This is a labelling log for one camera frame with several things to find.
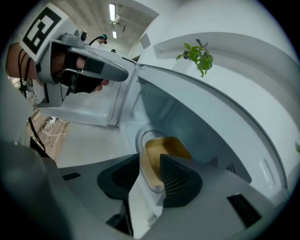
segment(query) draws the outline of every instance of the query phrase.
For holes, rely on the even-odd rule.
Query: open microwave door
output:
[[[79,123],[116,126],[129,81],[135,71],[136,62],[125,59],[113,52],[86,47],[86,50],[104,57],[128,71],[128,78],[123,82],[110,81],[101,91],[92,93],[71,93],[60,107],[41,107],[42,114]],[[37,103],[44,97],[44,89],[34,81]]]

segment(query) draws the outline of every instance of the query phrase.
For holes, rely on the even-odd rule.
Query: ventilation holes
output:
[[[150,84],[150,85],[153,85],[152,83],[146,81],[145,79],[141,78],[141,77],[138,77],[138,79],[136,80],[138,83],[142,84],[142,85],[145,85],[145,84]]]
[[[233,163],[231,163],[230,165],[228,165],[228,166],[226,167],[226,170],[231,171],[231,172],[234,173],[234,174],[236,173],[235,167],[234,167]]]

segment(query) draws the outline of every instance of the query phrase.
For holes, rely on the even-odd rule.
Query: ceiling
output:
[[[153,18],[133,9],[116,3],[116,15],[120,15],[120,24],[110,24],[109,3],[118,0],[50,0],[70,16],[78,28],[85,29],[88,41],[100,34],[106,34],[113,39],[113,30],[117,32],[116,42],[133,45],[152,22]]]

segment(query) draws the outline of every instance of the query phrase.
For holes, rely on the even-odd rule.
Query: person in background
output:
[[[96,37],[94,40],[92,40],[88,46],[94,47],[94,48],[100,48],[100,44],[107,44],[107,35],[102,34]]]

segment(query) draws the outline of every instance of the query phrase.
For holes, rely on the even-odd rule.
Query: yellow tray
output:
[[[140,167],[144,178],[154,192],[162,192],[164,183],[160,179],[160,154],[178,156],[192,160],[184,145],[176,137],[159,137],[147,141],[140,155]]]

